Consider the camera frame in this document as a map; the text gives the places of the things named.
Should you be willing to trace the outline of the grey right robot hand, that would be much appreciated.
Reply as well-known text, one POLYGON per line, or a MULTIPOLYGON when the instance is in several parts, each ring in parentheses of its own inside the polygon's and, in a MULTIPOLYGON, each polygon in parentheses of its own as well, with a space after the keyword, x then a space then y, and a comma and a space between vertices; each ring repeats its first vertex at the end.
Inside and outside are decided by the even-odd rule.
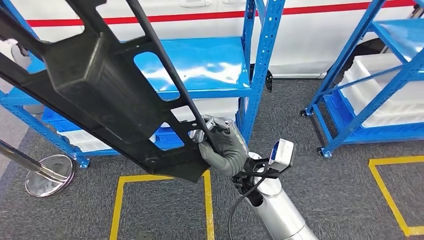
POLYGON ((216 143, 215 149, 209 140, 198 143, 202 158, 225 177, 237 175, 249 158, 249 149, 237 125, 229 118, 208 114, 202 115, 202 118, 216 143))

